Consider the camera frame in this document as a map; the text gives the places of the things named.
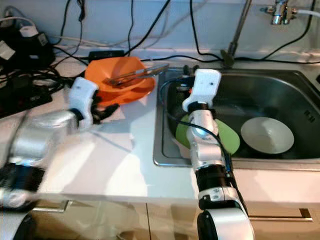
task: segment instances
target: silver robot arm segment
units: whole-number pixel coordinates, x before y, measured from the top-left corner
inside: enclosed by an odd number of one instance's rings
[[[218,125],[209,108],[217,93],[221,74],[212,69],[198,69],[190,97],[182,104],[189,112],[189,122],[203,127],[216,136]],[[189,127],[187,138],[193,170],[199,188],[199,240],[254,240],[255,235],[238,194],[232,172],[217,140],[202,129]]]
[[[98,86],[78,77],[69,92],[69,110],[36,116],[18,131],[0,179],[0,206],[19,211],[33,207],[36,192],[57,146],[93,124],[93,97]]]

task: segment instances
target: sink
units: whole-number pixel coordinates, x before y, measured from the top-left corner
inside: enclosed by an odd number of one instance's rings
[[[239,150],[232,156],[234,168],[320,171],[320,93],[298,71],[220,70],[220,86],[213,100],[217,119],[240,136]],[[180,77],[181,68],[170,68],[159,76],[159,86]],[[164,93],[167,111],[176,118],[186,112],[182,102],[186,94],[171,84]],[[175,140],[177,123],[169,119],[157,102],[153,161],[159,166],[190,167],[188,149]],[[281,154],[265,154],[249,147],[241,138],[245,121],[269,117],[287,125],[293,135],[291,149]]]

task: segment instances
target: black electronic device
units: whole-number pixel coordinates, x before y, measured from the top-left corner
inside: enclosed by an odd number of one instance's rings
[[[34,85],[27,76],[0,83],[0,118],[52,101],[47,86]]]
[[[26,37],[14,25],[0,27],[0,65],[5,72],[45,68],[54,60],[52,45],[43,32]]]
[[[124,54],[125,51],[123,50],[91,51],[87,59],[91,62],[93,60],[123,57]]]

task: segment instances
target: metal tongs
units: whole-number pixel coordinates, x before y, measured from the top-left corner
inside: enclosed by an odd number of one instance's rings
[[[127,86],[129,82],[135,79],[154,77],[167,70],[168,67],[169,64],[159,64],[152,67],[132,71],[113,78],[106,78],[103,82],[115,87],[122,87],[124,84]]]

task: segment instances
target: green plate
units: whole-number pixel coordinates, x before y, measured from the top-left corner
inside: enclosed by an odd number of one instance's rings
[[[183,122],[189,122],[189,115],[185,115],[181,121]],[[220,121],[219,119],[215,119],[215,122],[218,125],[219,128],[219,137],[220,140],[224,146],[224,148],[233,155],[240,146],[240,138],[238,134],[227,124],[225,124],[223,121]],[[187,139],[187,130],[188,126],[183,125],[181,123],[178,124],[175,131],[175,138],[176,140],[190,149],[190,144]]]

